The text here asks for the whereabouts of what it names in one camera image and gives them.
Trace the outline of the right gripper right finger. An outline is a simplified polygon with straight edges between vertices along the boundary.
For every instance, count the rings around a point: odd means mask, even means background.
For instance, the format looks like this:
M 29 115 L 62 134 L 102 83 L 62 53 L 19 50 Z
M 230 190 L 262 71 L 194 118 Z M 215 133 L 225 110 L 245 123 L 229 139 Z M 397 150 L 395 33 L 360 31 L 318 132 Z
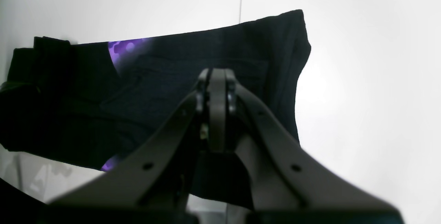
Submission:
M 214 69 L 208 85 L 212 151 L 225 152 L 230 122 L 248 128 L 234 152 L 249 175 L 254 211 L 240 224 L 402 224 L 397 208 L 348 183 L 299 146 L 232 70 Z

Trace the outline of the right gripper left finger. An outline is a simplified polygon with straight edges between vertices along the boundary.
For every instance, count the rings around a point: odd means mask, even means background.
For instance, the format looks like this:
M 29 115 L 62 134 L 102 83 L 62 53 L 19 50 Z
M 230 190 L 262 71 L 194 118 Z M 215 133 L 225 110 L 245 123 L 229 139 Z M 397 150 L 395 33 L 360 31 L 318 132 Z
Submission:
M 111 171 L 48 205 L 50 224 L 198 224 L 186 211 L 209 70 L 138 150 Z

